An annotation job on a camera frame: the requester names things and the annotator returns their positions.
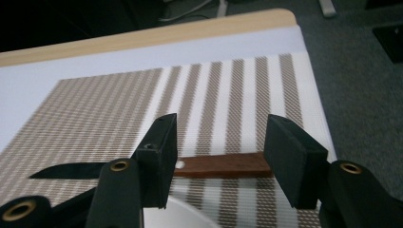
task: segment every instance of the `cable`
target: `cable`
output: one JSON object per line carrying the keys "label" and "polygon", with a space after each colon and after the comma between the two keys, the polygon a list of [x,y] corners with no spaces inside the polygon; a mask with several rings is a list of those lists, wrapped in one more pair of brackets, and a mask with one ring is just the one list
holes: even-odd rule
{"label": "cable", "polygon": [[207,5],[208,3],[210,3],[212,0],[205,0],[203,3],[201,3],[200,5],[196,6],[195,8],[189,10],[188,12],[185,12],[179,16],[176,17],[171,17],[171,18],[159,18],[158,21],[160,22],[170,22],[170,21],[174,21],[174,20],[178,20],[184,16],[186,16],[189,13],[192,13],[196,10],[199,10],[200,8],[204,7],[205,5]]}

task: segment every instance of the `checkered pattern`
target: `checkered pattern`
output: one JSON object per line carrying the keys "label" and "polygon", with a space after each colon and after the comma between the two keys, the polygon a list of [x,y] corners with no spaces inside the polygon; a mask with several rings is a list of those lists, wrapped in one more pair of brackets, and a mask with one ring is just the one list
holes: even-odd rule
{"label": "checkered pattern", "polygon": [[[321,127],[304,120],[303,110],[321,106],[304,103],[301,94],[318,96],[299,77],[315,81],[305,52],[62,80],[0,154],[0,203],[42,195],[56,205],[96,186],[28,176],[58,163],[127,158],[167,113],[178,113],[182,157],[261,151],[269,113],[327,135],[322,113],[312,113]],[[170,194],[222,227],[319,226],[317,211],[290,208],[275,179],[175,178]]]}

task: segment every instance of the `wooden edge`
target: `wooden edge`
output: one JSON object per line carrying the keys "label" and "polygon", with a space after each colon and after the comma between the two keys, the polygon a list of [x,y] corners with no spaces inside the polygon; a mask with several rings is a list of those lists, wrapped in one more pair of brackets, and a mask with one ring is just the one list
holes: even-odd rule
{"label": "wooden edge", "polygon": [[0,53],[0,67],[13,66],[129,48],[144,48],[216,36],[291,27],[297,24],[287,9],[270,9],[203,20],[175,26],[151,28],[117,35]]}

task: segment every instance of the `beige stripe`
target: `beige stripe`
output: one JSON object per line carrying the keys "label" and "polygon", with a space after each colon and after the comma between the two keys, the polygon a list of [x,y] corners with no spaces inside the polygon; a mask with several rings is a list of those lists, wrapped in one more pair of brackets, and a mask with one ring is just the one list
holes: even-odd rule
{"label": "beige stripe", "polygon": [[196,87],[200,76],[202,66],[200,64],[192,65],[186,82],[186,88],[182,95],[182,103],[178,113],[178,152],[182,155],[184,137],[190,117],[190,111],[195,97]]}
{"label": "beige stripe", "polygon": [[[221,77],[221,62],[213,63],[211,66],[206,98],[201,114],[200,132],[196,147],[196,155],[208,155],[211,148],[211,137],[213,132],[214,116],[218,99],[219,85]],[[189,194],[187,201],[193,206],[202,209],[202,198],[204,195],[205,180],[190,180]]]}
{"label": "beige stripe", "polygon": [[285,115],[299,126],[303,127],[299,96],[297,90],[296,74],[294,72],[293,58],[291,54],[279,56],[281,68],[282,86],[284,90]]}
{"label": "beige stripe", "polygon": [[181,66],[174,66],[169,74],[168,82],[166,83],[165,89],[163,91],[163,96],[161,98],[160,104],[158,105],[158,110],[155,115],[155,119],[167,114],[168,108],[172,102],[172,96],[174,94],[179,75],[182,71]]}
{"label": "beige stripe", "polygon": [[[263,149],[267,117],[270,112],[269,70],[266,57],[256,59],[256,138],[257,149]],[[275,185],[272,179],[257,181],[258,227],[276,226]]]}
{"label": "beige stripe", "polygon": [[216,115],[217,99],[221,79],[221,62],[213,63],[211,66],[206,98],[201,115],[201,125],[196,147],[196,155],[208,155],[211,148],[211,137],[213,136],[214,118]]}
{"label": "beige stripe", "polygon": [[[240,152],[243,68],[243,60],[235,60],[233,62],[225,139],[225,153],[227,154]],[[219,224],[222,227],[235,227],[237,225],[238,187],[238,180],[222,181],[219,213]]]}
{"label": "beige stripe", "polygon": [[276,227],[276,198],[274,179],[258,179],[256,185],[258,191],[257,208],[258,227]]}
{"label": "beige stripe", "polygon": [[269,71],[267,57],[256,59],[256,136],[257,149],[264,147],[266,122],[270,112]]}
{"label": "beige stripe", "polygon": [[[286,117],[293,120],[300,127],[303,127],[293,57],[291,54],[280,55],[279,60],[284,88]],[[318,211],[297,210],[298,227],[320,227],[317,215]]]}

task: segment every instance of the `white stripe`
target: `white stripe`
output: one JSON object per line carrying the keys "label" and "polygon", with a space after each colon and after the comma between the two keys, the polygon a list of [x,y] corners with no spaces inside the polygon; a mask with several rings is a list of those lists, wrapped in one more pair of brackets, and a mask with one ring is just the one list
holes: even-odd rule
{"label": "white stripe", "polygon": [[[269,63],[270,84],[270,112],[279,116],[285,116],[284,93],[282,89],[281,70],[279,57],[271,56]],[[285,197],[284,192],[275,180],[276,217],[278,227],[297,227],[297,210],[293,209]]]}
{"label": "white stripe", "polygon": [[146,113],[142,120],[142,126],[139,130],[136,140],[133,142],[133,149],[137,148],[138,144],[143,139],[149,127],[154,123],[154,118],[157,113],[160,100],[163,98],[163,92],[167,85],[167,81],[169,79],[169,74],[171,71],[172,67],[166,67],[161,73],[160,80],[158,80],[157,86],[155,87],[154,93],[150,99],[148,109],[146,110]]}
{"label": "white stripe", "polygon": [[201,210],[212,220],[219,220],[222,179],[206,179]]}
{"label": "white stripe", "polygon": [[255,59],[244,60],[240,152],[256,152]]}
{"label": "white stripe", "polygon": [[190,179],[175,178],[171,183],[171,195],[179,200],[186,201]]}
{"label": "white stripe", "polygon": [[284,93],[282,89],[279,57],[277,55],[270,56],[267,60],[269,65],[270,113],[285,116]]}
{"label": "white stripe", "polygon": [[256,179],[239,179],[237,227],[257,227]]}
{"label": "white stripe", "polygon": [[278,227],[298,227],[297,210],[291,208],[284,192],[275,180],[276,217]]}
{"label": "white stripe", "polygon": [[225,151],[226,124],[228,119],[229,96],[231,85],[232,61],[222,62],[222,72],[217,100],[216,117],[214,119],[211,155],[223,154]]}
{"label": "white stripe", "polygon": [[187,78],[190,73],[190,65],[186,65],[182,67],[181,73],[178,78],[177,87],[172,96],[172,102],[168,108],[168,113],[179,113],[182,103],[182,96],[184,93],[184,89],[186,88]]}
{"label": "white stripe", "polygon": [[336,153],[308,53],[295,53],[292,57],[304,130],[328,149],[328,161],[333,162],[336,160]]}
{"label": "white stripe", "polygon": [[211,64],[202,64],[199,80],[195,91],[195,97],[191,107],[189,122],[187,124],[185,139],[183,139],[183,156],[192,157],[196,155],[200,124],[202,122],[203,104],[208,86],[208,79]]}

